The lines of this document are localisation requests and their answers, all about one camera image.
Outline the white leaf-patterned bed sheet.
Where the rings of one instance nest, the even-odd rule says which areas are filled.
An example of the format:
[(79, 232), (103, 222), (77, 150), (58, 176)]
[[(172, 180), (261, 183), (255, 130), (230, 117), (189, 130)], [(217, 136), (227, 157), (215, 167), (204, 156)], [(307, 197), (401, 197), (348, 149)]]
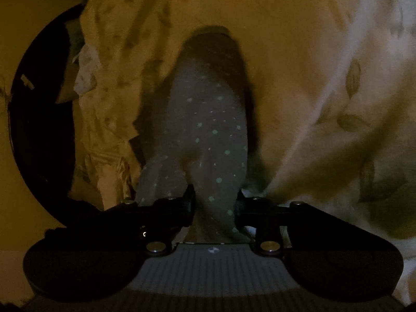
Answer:
[(393, 243), (415, 302), (415, 0), (89, 0), (75, 83), (104, 208), (145, 165), (135, 121), (200, 32), (229, 35), (248, 88), (239, 193), (313, 205)]

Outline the grey dotted small sock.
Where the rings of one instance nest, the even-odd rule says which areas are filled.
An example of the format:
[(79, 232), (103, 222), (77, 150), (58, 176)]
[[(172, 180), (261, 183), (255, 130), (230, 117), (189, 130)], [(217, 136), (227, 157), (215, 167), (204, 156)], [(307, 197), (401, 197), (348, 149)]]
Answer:
[(233, 211), (248, 166), (247, 88), (243, 58), (229, 35), (205, 31), (183, 43), (135, 121), (145, 158), (139, 205), (181, 197), (193, 186), (203, 240), (248, 240)]

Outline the dark round basket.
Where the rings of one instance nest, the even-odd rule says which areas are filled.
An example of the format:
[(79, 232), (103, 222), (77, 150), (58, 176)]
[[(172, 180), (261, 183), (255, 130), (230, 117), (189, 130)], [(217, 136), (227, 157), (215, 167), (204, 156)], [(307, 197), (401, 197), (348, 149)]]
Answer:
[(8, 102), (9, 136), (23, 180), (41, 206), (66, 227), (98, 210), (70, 196), (75, 173), (73, 100), (60, 100), (69, 64), (84, 45), (78, 4), (52, 19), (25, 50)]

